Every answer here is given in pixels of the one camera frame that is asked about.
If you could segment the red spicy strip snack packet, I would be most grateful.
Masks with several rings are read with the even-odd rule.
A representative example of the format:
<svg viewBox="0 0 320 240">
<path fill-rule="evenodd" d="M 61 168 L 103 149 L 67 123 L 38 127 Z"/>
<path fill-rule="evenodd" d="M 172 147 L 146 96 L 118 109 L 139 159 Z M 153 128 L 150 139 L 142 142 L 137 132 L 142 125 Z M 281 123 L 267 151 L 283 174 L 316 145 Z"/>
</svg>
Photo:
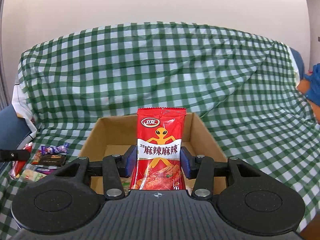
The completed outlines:
<svg viewBox="0 0 320 240">
<path fill-rule="evenodd" d="M 132 190 L 184 190 L 180 150 L 185 108 L 140 108 L 137 111 L 137 162 Z"/>
</svg>

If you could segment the dark brown chocolate bar packet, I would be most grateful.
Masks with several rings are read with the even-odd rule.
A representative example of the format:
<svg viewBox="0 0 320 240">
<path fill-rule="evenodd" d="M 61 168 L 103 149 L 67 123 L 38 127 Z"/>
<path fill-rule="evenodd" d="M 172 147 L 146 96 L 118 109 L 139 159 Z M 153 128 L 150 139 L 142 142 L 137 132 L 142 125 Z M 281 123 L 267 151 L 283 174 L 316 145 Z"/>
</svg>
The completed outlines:
<svg viewBox="0 0 320 240">
<path fill-rule="evenodd" d="M 56 166 L 61 167 L 66 162 L 65 155 L 53 155 L 53 154 L 45 154 L 43 155 L 38 164 L 43 166 Z"/>
</svg>

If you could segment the purple cow candy packet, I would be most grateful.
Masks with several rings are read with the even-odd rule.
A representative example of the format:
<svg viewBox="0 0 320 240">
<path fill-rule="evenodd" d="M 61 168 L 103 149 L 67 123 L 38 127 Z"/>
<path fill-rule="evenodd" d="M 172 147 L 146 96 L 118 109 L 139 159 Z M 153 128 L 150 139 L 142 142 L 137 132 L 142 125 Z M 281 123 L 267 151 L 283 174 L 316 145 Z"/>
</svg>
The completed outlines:
<svg viewBox="0 0 320 240">
<path fill-rule="evenodd" d="M 67 154 L 69 143 L 60 146 L 41 146 L 41 154 Z"/>
</svg>

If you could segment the red plain snack packet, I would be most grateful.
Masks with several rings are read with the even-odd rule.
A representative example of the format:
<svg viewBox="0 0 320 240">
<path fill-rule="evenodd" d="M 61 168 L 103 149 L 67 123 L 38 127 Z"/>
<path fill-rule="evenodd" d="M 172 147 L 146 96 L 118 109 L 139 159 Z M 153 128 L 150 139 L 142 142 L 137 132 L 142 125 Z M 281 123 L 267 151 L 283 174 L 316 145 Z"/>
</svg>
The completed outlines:
<svg viewBox="0 0 320 240">
<path fill-rule="evenodd" d="M 33 143 L 30 142 L 28 144 L 26 144 L 24 146 L 24 150 L 27 150 L 29 153 L 31 152 L 32 150 L 32 146 L 33 146 Z M 26 162 L 29 160 L 30 157 L 28 157 L 26 160 L 19 160 L 19 161 L 13 161 L 12 162 L 12 169 L 10 171 L 10 177 L 12 179 L 16 179 L 20 176 L 20 173 L 22 171 L 22 168 L 24 167 L 24 165 L 26 164 Z"/>
</svg>

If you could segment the brown cardboard box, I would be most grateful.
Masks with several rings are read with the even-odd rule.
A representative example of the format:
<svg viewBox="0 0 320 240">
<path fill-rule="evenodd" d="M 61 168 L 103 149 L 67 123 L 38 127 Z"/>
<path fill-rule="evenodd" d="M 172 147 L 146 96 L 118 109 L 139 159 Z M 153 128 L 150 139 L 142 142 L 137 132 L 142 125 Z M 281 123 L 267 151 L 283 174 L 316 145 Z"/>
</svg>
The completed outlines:
<svg viewBox="0 0 320 240">
<path fill-rule="evenodd" d="M 137 117 L 109 116 L 95 123 L 81 149 L 80 156 L 90 161 L 101 161 L 105 156 L 123 155 L 137 142 Z M 215 162 L 227 162 L 223 151 L 196 113 L 187 113 L 184 121 L 182 146 L 191 155 L 205 155 Z"/>
</svg>

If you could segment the small red candy packet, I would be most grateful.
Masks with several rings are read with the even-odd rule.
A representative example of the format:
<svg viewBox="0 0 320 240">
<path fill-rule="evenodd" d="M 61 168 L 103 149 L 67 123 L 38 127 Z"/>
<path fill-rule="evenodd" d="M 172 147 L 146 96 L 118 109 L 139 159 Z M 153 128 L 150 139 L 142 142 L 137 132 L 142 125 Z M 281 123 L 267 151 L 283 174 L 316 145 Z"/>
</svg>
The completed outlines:
<svg viewBox="0 0 320 240">
<path fill-rule="evenodd" d="M 39 161 L 41 160 L 41 157 L 42 157 L 41 151 L 37 151 L 33 156 L 31 164 L 37 165 L 39 163 Z"/>
</svg>

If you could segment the green label pastry packet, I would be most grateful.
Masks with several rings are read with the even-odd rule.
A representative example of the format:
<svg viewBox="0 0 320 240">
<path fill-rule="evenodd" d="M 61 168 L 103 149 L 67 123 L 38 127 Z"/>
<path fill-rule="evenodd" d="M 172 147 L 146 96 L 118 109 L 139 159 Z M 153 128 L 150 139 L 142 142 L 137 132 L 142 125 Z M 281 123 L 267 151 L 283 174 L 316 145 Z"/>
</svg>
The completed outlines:
<svg viewBox="0 0 320 240">
<path fill-rule="evenodd" d="M 30 169 L 24 170 L 21 174 L 21 178 L 23 180 L 31 181 L 31 182 L 39 181 L 40 179 L 46 176 L 47 176 L 46 174 L 43 174 L 34 170 L 30 170 Z"/>
</svg>

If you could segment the silver purple pouch packet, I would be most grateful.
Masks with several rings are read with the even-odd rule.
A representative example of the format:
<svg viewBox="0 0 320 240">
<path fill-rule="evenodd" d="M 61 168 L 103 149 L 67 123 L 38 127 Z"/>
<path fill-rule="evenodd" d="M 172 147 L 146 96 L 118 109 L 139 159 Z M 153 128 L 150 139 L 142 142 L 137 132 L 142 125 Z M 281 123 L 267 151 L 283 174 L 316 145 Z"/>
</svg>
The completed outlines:
<svg viewBox="0 0 320 240">
<path fill-rule="evenodd" d="M 39 165 L 28 165 L 27 169 L 35 171 L 35 172 L 39 172 L 41 174 L 45 174 L 45 175 L 49 175 L 51 173 L 53 173 L 54 171 L 56 171 L 58 169 L 58 167 L 46 167 L 46 166 L 39 166 Z"/>
</svg>

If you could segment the white grey pillow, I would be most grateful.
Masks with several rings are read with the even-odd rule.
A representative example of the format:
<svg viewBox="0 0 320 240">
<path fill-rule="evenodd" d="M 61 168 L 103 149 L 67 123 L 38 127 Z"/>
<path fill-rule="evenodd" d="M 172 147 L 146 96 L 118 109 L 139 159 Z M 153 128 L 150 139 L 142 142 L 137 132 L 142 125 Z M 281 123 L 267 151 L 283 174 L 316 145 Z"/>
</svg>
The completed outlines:
<svg viewBox="0 0 320 240">
<path fill-rule="evenodd" d="M 19 150 L 24 148 L 24 146 L 30 143 L 37 135 L 31 104 L 27 103 L 27 94 L 23 92 L 23 86 L 24 83 L 19 81 L 18 76 L 16 76 L 11 104 L 17 117 L 23 119 L 28 128 L 27 132 L 23 132 L 23 137 L 17 146 Z"/>
</svg>

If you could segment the blue jacket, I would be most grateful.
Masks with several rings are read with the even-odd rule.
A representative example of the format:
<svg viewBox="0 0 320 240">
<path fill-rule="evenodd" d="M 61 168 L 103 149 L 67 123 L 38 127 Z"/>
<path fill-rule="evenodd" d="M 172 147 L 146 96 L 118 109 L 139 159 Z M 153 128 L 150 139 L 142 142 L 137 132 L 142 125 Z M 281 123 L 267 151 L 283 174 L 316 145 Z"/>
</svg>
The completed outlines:
<svg viewBox="0 0 320 240">
<path fill-rule="evenodd" d="M 305 93 L 306 98 L 320 106 L 320 63 L 314 65 L 311 75 L 305 74 L 304 79 L 310 82 L 310 88 Z"/>
</svg>

